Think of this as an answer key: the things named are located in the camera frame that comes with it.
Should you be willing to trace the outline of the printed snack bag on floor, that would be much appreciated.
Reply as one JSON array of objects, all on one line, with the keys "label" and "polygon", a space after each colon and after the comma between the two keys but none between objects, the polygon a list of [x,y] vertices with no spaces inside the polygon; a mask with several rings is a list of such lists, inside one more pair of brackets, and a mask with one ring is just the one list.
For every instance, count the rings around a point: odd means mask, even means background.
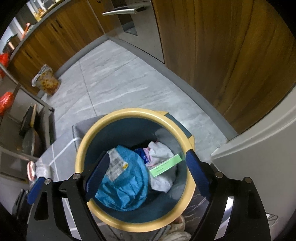
[{"label": "printed snack bag on floor", "polygon": [[37,87],[46,94],[53,96],[60,87],[60,81],[54,76],[52,68],[44,65],[31,81],[32,87]]}]

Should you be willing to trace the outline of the black square pan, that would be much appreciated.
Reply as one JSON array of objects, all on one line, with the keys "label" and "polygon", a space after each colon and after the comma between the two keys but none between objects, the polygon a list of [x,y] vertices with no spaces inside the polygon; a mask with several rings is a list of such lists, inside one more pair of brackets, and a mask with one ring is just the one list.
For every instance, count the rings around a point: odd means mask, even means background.
[{"label": "black square pan", "polygon": [[40,116],[37,111],[37,104],[30,106],[23,117],[19,135],[24,137],[30,128],[34,128],[37,132],[40,129]]}]

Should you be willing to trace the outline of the wooden kitchen cabinets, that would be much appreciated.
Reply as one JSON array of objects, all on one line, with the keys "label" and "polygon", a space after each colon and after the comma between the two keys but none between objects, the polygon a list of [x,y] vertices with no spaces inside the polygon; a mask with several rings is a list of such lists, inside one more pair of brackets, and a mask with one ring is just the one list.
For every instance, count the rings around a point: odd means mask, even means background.
[{"label": "wooden kitchen cabinets", "polygon": [[[152,1],[166,68],[243,133],[295,86],[295,37],[268,1]],[[43,65],[59,70],[109,37],[89,1],[62,1],[13,52],[10,72],[32,94]]]}]

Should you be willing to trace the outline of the white plastic bag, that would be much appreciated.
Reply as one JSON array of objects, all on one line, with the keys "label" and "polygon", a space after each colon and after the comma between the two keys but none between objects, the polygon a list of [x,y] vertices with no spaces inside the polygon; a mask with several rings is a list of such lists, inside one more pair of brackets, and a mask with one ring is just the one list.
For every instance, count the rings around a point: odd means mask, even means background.
[{"label": "white plastic bag", "polygon": [[176,180],[177,166],[173,162],[176,155],[161,142],[150,142],[143,150],[151,189],[167,193]]}]

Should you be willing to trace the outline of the clear plastic bag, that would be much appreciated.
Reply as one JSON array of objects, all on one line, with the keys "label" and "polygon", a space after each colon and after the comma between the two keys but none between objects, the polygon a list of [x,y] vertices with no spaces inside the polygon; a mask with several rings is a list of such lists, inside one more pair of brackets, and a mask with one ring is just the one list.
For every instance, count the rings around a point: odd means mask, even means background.
[{"label": "clear plastic bag", "polygon": [[40,177],[44,177],[45,179],[52,178],[51,167],[47,164],[44,164],[41,160],[38,160],[35,163],[35,173],[36,179]]}]

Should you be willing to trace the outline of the steel pot on counter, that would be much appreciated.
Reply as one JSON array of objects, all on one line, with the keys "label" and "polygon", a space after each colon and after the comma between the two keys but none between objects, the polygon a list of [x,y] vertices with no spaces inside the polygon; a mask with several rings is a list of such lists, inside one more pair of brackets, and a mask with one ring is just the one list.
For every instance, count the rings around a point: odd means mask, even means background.
[{"label": "steel pot on counter", "polygon": [[8,54],[13,53],[13,51],[16,49],[19,43],[20,43],[20,39],[18,38],[17,34],[10,36],[6,44],[4,45],[3,53],[8,53]]}]

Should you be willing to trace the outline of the red plastic bag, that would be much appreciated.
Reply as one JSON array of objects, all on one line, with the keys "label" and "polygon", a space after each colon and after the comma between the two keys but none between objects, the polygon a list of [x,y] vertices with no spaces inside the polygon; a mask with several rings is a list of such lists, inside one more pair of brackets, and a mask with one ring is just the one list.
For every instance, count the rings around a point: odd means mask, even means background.
[{"label": "red plastic bag", "polygon": [[[3,53],[0,56],[1,64],[7,68],[9,65],[9,60],[10,60],[10,55],[9,53]],[[7,109],[9,109],[15,100],[15,96],[12,92],[6,92],[3,96],[1,96],[0,100],[0,115],[1,117],[4,116],[4,113],[6,112]]]}]

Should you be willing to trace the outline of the stainless steel oven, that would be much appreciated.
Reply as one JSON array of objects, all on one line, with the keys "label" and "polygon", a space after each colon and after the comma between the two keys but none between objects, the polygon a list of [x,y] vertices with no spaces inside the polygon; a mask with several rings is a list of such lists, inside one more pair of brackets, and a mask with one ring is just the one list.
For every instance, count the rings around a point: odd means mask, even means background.
[{"label": "stainless steel oven", "polygon": [[89,1],[103,31],[163,62],[152,1]]}]

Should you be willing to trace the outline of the stainless steel rack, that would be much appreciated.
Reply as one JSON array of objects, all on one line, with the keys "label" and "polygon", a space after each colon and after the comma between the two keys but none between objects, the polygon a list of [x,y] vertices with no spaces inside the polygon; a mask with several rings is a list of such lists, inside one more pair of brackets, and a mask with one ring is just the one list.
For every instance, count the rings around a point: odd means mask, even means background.
[{"label": "stainless steel rack", "polygon": [[5,66],[1,71],[15,85],[13,103],[1,116],[1,177],[28,184],[27,164],[36,162],[51,145],[54,109],[28,92]]}]

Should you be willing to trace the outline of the blue shipping bag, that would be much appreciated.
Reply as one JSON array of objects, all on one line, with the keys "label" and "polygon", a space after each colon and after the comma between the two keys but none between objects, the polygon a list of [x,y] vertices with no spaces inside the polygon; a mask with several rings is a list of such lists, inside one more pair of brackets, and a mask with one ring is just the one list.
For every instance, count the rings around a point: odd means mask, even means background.
[{"label": "blue shipping bag", "polygon": [[149,173],[143,159],[118,145],[108,150],[110,164],[94,200],[116,211],[132,211],[145,203],[149,192]]}]

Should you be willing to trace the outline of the yellow rimmed blue trash bin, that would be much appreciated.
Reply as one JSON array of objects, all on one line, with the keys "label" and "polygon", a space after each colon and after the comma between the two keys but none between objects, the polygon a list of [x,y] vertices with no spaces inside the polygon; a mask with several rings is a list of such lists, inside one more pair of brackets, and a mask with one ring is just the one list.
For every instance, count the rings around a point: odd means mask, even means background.
[{"label": "yellow rimmed blue trash bin", "polygon": [[94,198],[87,202],[87,207],[97,218],[119,230],[158,230],[185,211],[196,189],[185,161],[186,152],[194,149],[194,137],[166,111],[126,108],[101,117],[79,145],[75,162],[77,173],[91,167],[104,151],[118,145],[133,150],[150,141],[162,142],[182,159],[177,164],[176,180],[167,193],[149,191],[140,208],[125,212],[107,208]]}]

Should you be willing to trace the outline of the green cardboard box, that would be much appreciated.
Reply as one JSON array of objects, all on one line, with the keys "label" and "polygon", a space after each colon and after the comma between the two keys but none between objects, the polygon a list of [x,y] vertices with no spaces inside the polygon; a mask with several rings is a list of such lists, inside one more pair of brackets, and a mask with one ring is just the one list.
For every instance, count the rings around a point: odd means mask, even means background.
[{"label": "green cardboard box", "polygon": [[178,163],[182,162],[182,158],[179,154],[176,154],[175,156],[167,159],[164,162],[159,163],[158,165],[154,166],[149,170],[150,174],[153,177],[156,177],[166,171],[168,171],[170,168],[174,167]]}]

